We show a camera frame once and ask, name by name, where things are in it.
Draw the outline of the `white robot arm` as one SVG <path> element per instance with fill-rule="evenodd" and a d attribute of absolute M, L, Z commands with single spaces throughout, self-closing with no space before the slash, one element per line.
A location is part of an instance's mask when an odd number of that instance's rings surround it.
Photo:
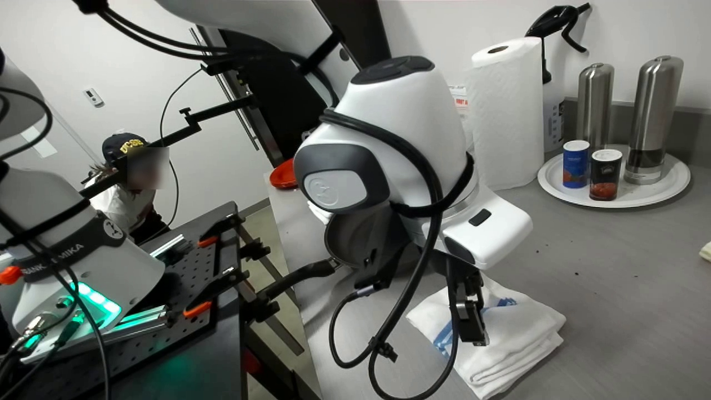
<path fill-rule="evenodd" d="M 270 89 L 295 130 L 297 187 L 326 224 L 328 253 L 378 289 L 404 242 L 427 261 L 486 269 L 528 217 L 477 182 L 477 165 L 436 64 L 392 55 L 378 0 L 156 0 L 236 33 L 285 68 Z"/>

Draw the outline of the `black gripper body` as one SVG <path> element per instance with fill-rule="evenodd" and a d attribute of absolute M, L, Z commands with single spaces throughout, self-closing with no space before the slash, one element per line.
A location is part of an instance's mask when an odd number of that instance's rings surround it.
<path fill-rule="evenodd" d="M 452 298 L 458 305 L 471 303 L 476 307 L 481 305 L 481 280 L 480 271 L 476 269 L 472 261 L 468 255 L 449 255 L 449 289 L 452 292 Z"/>

